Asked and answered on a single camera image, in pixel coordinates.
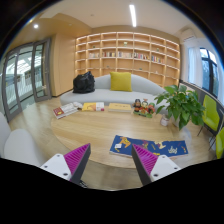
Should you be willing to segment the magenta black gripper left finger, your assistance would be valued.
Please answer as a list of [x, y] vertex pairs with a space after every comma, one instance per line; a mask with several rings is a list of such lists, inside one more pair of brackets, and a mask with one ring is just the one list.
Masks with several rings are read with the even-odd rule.
[[90, 154], [91, 146], [90, 144], [85, 144], [65, 155], [55, 154], [41, 168], [77, 185], [84, 185], [81, 177]]

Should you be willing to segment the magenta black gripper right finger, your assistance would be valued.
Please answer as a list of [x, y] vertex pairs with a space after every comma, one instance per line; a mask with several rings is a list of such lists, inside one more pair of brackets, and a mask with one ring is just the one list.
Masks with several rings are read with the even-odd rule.
[[156, 156], [139, 145], [132, 145], [132, 157], [143, 186], [180, 170], [166, 155]]

